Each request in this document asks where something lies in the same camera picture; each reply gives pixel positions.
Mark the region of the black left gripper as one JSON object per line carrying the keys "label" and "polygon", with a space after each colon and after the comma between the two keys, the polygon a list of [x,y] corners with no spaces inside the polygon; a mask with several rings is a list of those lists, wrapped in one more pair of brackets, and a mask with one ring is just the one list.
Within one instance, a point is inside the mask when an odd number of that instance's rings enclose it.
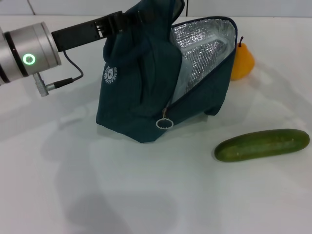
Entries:
{"label": "black left gripper", "polygon": [[156,18],[153,11],[112,13],[94,21],[89,21],[52,32],[59,52],[76,48],[100,38],[108,38],[127,30],[129,27],[150,23]]}

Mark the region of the teal insulated lunch bag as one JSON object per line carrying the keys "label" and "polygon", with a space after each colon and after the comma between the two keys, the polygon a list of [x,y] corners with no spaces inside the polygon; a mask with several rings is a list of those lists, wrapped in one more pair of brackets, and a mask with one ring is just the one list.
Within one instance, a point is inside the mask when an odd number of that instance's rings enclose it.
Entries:
{"label": "teal insulated lunch bag", "polygon": [[[233,69],[237,25],[228,17],[175,24],[183,8],[184,0],[140,0],[126,11],[149,10],[156,18],[107,38],[97,124],[147,143],[194,116],[219,112]],[[182,64],[177,41],[212,34],[233,40],[233,51],[193,89],[172,102]]]}

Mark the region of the green cucumber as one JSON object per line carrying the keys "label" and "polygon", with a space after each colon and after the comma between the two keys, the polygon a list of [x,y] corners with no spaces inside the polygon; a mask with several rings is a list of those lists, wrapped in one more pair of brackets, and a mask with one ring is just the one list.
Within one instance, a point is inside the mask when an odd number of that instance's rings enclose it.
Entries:
{"label": "green cucumber", "polygon": [[235,136],[218,144],[214,156],[222,162],[239,162],[298,152],[310,143],[298,129],[272,129]]}

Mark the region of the orange yellow pear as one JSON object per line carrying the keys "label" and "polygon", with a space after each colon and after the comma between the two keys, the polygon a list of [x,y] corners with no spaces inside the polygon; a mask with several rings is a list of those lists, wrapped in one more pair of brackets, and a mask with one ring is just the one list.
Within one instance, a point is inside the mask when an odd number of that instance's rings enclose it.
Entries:
{"label": "orange yellow pear", "polygon": [[243,39],[244,37],[242,36],[236,47],[231,81],[237,81],[246,77],[255,66],[255,59],[247,45],[242,42]]}

